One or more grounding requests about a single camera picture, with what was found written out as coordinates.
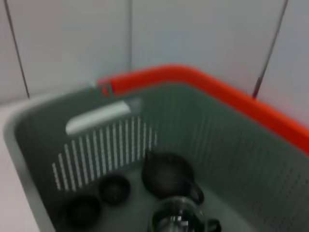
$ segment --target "small black bowl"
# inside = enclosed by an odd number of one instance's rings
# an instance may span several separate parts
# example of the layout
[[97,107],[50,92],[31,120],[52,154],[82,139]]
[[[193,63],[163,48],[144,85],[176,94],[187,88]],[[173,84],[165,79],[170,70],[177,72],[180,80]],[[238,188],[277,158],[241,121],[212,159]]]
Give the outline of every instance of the small black bowl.
[[130,182],[120,174],[106,176],[100,183],[99,195],[102,201],[108,205],[119,205],[129,196]]
[[95,196],[79,196],[68,203],[66,213],[72,227],[89,228],[95,224],[101,213],[101,203]]

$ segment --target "white countertop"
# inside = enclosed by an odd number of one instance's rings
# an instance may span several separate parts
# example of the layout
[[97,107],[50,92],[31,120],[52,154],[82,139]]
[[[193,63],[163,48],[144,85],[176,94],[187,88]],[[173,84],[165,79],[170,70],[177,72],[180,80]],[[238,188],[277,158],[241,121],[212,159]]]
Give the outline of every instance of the white countertop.
[[0,107],[0,231],[39,232],[15,166],[4,141],[7,120],[32,101],[24,100]]

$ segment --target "basket ventilation slot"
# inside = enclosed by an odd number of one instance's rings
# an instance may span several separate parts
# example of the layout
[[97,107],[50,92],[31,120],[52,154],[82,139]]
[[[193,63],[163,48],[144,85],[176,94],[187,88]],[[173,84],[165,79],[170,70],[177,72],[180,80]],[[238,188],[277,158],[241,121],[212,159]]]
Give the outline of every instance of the basket ventilation slot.
[[151,122],[132,117],[64,144],[52,170],[58,191],[77,191],[106,173],[144,158],[145,150],[157,146]]

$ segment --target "black teapot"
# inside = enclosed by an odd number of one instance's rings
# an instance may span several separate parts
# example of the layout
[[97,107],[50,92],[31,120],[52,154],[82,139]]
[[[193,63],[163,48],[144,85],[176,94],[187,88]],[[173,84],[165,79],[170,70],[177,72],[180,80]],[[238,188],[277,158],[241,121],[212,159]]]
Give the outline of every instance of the black teapot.
[[193,189],[197,197],[190,198],[197,204],[204,201],[203,191],[194,182],[193,168],[177,154],[147,151],[141,177],[146,189],[158,198],[188,196]]

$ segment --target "white wall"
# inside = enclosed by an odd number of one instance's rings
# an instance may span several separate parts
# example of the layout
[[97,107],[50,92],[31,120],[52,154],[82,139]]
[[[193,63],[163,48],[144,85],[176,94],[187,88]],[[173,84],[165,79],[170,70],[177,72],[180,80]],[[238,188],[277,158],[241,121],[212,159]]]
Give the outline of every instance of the white wall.
[[128,1],[8,2],[30,95],[128,70]]
[[133,0],[133,68],[196,66],[249,93],[283,0]]
[[309,127],[308,0],[289,0],[258,99]]
[[26,97],[4,2],[0,1],[0,103]]

